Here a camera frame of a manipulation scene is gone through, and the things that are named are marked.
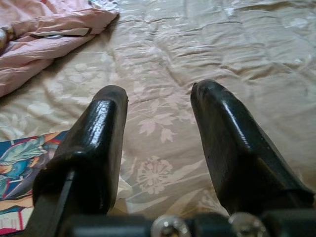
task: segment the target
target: white flower print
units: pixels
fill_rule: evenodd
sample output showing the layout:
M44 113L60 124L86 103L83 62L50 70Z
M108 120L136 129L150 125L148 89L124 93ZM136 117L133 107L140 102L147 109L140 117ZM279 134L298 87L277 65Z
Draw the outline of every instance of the white flower print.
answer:
M137 173L137 182L142 191L149 194L158 194L164 190L164 185L168 183L171 176L172 165L159 157L152 156L147 161L142 162Z

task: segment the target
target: blue illustration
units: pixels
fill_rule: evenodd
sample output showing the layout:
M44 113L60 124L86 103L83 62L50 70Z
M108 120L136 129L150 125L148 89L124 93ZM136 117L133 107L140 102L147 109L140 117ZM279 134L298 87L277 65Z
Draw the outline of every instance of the blue illustration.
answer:
M33 206L32 183L66 132L0 143L0 215Z

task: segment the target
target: metal object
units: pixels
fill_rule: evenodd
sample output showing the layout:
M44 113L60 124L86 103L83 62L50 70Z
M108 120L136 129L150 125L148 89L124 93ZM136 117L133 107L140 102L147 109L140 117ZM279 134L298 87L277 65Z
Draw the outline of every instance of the metal object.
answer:
M151 227L151 237L191 237L187 224L175 215L158 217Z
M269 237L261 220L249 213L234 213L228 221L238 237Z

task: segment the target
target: bed sheet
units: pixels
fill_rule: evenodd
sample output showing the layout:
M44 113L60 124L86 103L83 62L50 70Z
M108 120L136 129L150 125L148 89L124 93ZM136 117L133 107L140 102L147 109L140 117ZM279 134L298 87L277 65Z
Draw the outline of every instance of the bed sheet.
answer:
M204 160L194 82L214 79L250 110L316 190L316 2L121 0L103 34L0 99L0 139L69 129L103 86L126 89L121 175L133 194L114 213L227 214Z

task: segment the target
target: black padded arm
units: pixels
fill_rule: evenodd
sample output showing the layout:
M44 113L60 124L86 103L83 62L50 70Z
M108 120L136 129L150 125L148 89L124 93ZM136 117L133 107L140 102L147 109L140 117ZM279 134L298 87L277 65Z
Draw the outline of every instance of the black padded arm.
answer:
M313 193L226 88L196 83L191 103L216 194L229 213L312 206Z

